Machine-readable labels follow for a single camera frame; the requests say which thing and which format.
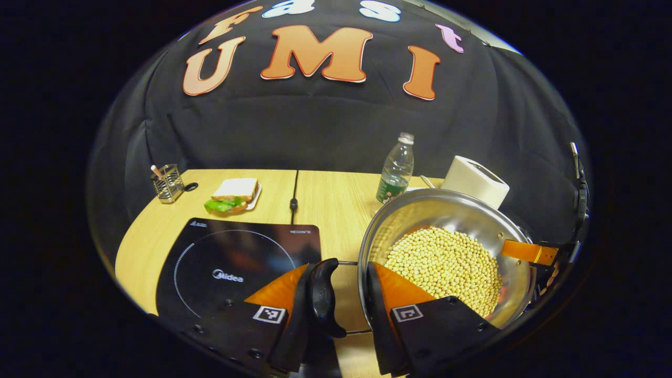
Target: pot handle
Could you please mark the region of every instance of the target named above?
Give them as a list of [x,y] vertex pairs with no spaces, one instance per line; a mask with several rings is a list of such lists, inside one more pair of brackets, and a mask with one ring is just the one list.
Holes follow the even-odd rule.
[[324,333],[334,338],[344,338],[347,332],[334,318],[336,296],[331,285],[331,274],[338,265],[337,258],[329,258],[315,265],[308,277],[308,305],[317,326]]

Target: sandwich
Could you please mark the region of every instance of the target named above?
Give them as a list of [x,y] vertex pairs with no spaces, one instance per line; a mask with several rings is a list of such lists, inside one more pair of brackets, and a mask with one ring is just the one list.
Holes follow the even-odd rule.
[[219,189],[206,202],[206,210],[215,210],[221,213],[237,213],[247,209],[257,194],[256,178],[230,178],[224,180]]

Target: bottle label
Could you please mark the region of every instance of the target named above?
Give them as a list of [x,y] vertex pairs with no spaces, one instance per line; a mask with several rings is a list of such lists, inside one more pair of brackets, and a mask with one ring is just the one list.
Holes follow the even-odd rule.
[[380,178],[380,184],[378,185],[378,192],[376,193],[376,199],[383,204],[386,204],[389,200],[394,197],[402,194],[406,191],[406,186],[395,186],[385,182]]

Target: stainless steel pot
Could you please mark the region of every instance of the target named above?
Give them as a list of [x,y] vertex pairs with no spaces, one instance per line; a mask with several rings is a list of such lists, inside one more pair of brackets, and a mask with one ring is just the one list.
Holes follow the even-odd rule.
[[526,239],[505,215],[471,196],[451,190],[418,189],[385,204],[371,220],[364,234],[358,263],[358,285],[362,309],[371,326],[366,306],[368,262],[385,264],[388,248],[405,234],[419,228],[441,227],[477,238],[497,258],[503,286],[499,304],[486,320],[500,329],[519,317],[532,298],[536,270],[525,261],[499,254],[504,241]]

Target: orange letter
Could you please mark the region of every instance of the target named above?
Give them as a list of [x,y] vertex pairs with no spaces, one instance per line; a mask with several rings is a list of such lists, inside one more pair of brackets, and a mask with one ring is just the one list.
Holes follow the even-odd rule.
[[261,72],[264,79],[287,79],[294,75],[290,57],[298,63],[305,76],[312,76],[331,55],[331,62],[322,70],[322,76],[331,80],[361,83],[366,80],[362,71],[364,44],[373,38],[366,30],[340,28],[320,43],[308,26],[293,25],[275,29],[278,37],[271,65]]
[[208,34],[207,37],[203,38],[203,40],[198,44],[203,44],[213,38],[217,38],[225,33],[230,32],[231,30],[233,30],[231,28],[231,25],[238,25],[239,23],[247,20],[250,13],[259,11],[261,8],[263,7],[262,6],[254,7],[252,9],[248,9],[247,11],[240,12],[236,15],[232,15],[229,18],[225,18],[222,21],[219,21],[217,24],[215,24],[210,34]]
[[423,100],[434,100],[436,93],[431,89],[431,82],[434,80],[434,66],[441,63],[441,59],[418,46],[409,46],[409,51],[413,53],[413,69],[411,78],[404,83],[404,91]]
[[187,60],[187,71],[184,73],[184,81],[182,83],[184,93],[190,96],[198,96],[217,88],[228,75],[228,69],[231,68],[231,61],[233,60],[233,53],[236,52],[236,47],[243,43],[244,40],[245,37],[238,37],[219,45],[218,49],[221,52],[219,54],[219,61],[217,61],[217,67],[215,67],[212,76],[205,80],[201,79],[201,68],[203,67],[203,61],[212,49],[207,48],[192,55]]

